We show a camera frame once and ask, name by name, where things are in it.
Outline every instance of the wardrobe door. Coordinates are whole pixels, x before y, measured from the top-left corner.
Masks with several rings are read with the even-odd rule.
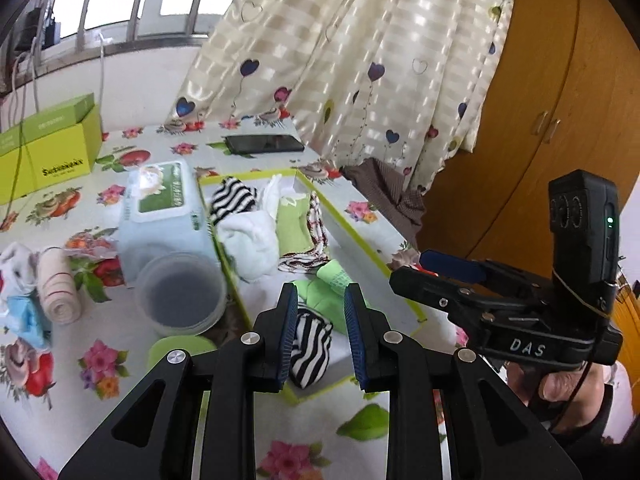
[[[421,250],[467,256],[522,179],[562,90],[578,0],[514,0],[473,154],[447,161],[424,197]]]
[[[608,0],[580,0],[574,56],[552,123],[472,257],[549,276],[548,182],[590,171],[616,183],[622,208],[640,170],[639,124],[640,51]]]

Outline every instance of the wet wipes package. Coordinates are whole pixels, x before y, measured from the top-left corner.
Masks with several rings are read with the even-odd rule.
[[[176,252],[220,264],[195,174],[181,160],[142,166],[129,175],[118,228],[127,286],[149,262]]]

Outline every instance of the curtain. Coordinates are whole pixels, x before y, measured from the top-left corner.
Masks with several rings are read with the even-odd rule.
[[[303,141],[336,166],[373,156],[427,190],[447,158],[473,149],[512,5],[234,0],[168,124],[206,116],[233,130],[259,114],[277,128],[291,114]]]

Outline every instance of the brown fabric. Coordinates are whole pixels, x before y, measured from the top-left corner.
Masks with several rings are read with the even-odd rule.
[[[413,247],[417,245],[415,235],[422,226],[424,204],[418,191],[402,191],[404,176],[376,158],[368,158],[359,166],[345,166],[342,174]]]

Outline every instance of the cabinet handle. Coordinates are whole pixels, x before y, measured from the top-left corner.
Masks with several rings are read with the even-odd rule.
[[[546,136],[545,144],[551,144],[551,139],[553,139],[554,135],[556,134],[556,130],[558,129],[558,124],[560,124],[560,119],[556,119],[549,125],[548,135]]]
[[[538,120],[536,121],[536,127],[531,132],[532,135],[540,134],[540,131],[542,130],[542,125],[545,123],[546,116],[548,115],[549,115],[549,112],[545,110],[538,116]]]

